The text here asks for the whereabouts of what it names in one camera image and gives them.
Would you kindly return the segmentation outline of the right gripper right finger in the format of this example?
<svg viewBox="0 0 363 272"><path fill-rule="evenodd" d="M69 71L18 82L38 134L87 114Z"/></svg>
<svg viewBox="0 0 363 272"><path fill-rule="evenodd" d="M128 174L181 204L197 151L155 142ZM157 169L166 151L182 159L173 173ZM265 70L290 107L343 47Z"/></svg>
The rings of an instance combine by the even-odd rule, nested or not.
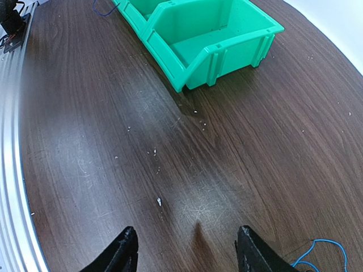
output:
<svg viewBox="0 0 363 272"><path fill-rule="evenodd" d="M248 225L239 227L235 250L238 271L297 271Z"/></svg>

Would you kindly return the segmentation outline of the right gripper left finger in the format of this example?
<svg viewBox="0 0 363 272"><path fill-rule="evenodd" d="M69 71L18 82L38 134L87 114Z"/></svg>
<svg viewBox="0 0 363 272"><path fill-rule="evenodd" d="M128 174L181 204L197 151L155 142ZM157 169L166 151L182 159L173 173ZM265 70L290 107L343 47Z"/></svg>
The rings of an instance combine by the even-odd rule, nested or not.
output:
<svg viewBox="0 0 363 272"><path fill-rule="evenodd" d="M81 271L137 271L138 237L132 226L118 236Z"/></svg>

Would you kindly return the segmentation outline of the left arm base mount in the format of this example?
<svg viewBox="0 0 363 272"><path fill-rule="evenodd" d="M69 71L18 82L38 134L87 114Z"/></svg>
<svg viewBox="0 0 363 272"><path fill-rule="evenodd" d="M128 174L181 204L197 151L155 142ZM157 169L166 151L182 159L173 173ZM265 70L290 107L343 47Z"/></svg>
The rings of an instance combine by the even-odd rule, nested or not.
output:
<svg viewBox="0 0 363 272"><path fill-rule="evenodd" d="M9 53L23 45L30 24L30 13L24 13L24 1L1 1L1 27L5 34L1 36L1 49Z"/></svg>

